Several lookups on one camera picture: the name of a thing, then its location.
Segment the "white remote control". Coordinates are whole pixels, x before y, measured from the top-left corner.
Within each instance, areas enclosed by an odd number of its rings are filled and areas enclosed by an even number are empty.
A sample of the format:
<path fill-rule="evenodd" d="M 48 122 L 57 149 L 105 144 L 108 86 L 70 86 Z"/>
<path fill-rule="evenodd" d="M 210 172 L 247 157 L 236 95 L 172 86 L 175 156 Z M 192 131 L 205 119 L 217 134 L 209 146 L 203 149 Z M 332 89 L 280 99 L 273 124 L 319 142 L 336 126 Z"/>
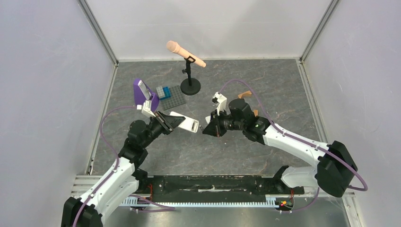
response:
<path fill-rule="evenodd" d="M 199 128 L 199 121 L 195 120 L 191 117 L 185 116 L 183 114 L 171 111 L 170 112 L 171 116 L 178 116 L 178 117 L 184 117 L 185 120 L 180 123 L 180 125 L 178 126 L 178 128 L 192 132 L 192 133 L 197 133 L 198 128 Z"/>

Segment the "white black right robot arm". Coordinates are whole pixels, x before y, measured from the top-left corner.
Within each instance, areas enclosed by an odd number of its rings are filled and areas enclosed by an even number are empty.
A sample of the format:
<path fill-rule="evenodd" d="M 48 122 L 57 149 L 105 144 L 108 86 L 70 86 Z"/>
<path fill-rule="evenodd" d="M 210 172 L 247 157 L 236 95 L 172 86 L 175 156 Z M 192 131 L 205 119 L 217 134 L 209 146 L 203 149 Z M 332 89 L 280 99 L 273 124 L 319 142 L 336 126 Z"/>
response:
<path fill-rule="evenodd" d="M 216 109 L 206 117 L 208 125 L 203 134 L 221 137 L 227 131 L 241 131 L 250 141 L 281 149 L 309 164 L 308 167 L 284 167 L 273 180 L 273 187 L 285 193 L 295 187 L 319 187 L 331 196 L 340 198 L 349 189 L 357 166 L 346 146 L 314 141 L 290 131 L 267 118 L 256 116 L 243 98 L 227 103 L 220 93 L 212 98 Z"/>

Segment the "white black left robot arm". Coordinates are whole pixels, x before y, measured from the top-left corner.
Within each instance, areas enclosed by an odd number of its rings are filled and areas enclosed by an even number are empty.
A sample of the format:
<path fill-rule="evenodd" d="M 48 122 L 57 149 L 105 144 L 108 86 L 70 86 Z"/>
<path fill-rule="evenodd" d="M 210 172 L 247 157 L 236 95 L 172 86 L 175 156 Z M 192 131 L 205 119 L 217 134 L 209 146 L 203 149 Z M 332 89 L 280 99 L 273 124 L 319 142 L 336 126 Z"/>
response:
<path fill-rule="evenodd" d="M 66 200 L 61 226 L 102 227 L 129 195 L 145 192 L 148 174 L 139 166 L 148 155 L 147 146 L 161 134 L 172 133 L 185 119 L 156 111 L 150 116 L 149 123 L 133 121 L 123 148 L 116 154 L 109 170 L 79 198 Z"/>

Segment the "white battery compartment cover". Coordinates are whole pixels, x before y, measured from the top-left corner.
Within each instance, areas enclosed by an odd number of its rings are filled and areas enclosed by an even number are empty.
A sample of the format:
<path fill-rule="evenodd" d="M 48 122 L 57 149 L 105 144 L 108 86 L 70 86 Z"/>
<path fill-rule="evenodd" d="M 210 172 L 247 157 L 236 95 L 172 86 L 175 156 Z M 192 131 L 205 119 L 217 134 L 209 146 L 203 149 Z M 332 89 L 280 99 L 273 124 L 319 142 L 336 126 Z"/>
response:
<path fill-rule="evenodd" d="M 207 124 L 209 124 L 210 121 L 211 121 L 211 116 L 206 116 L 206 117 L 205 117 L 205 120 L 206 120 Z"/>

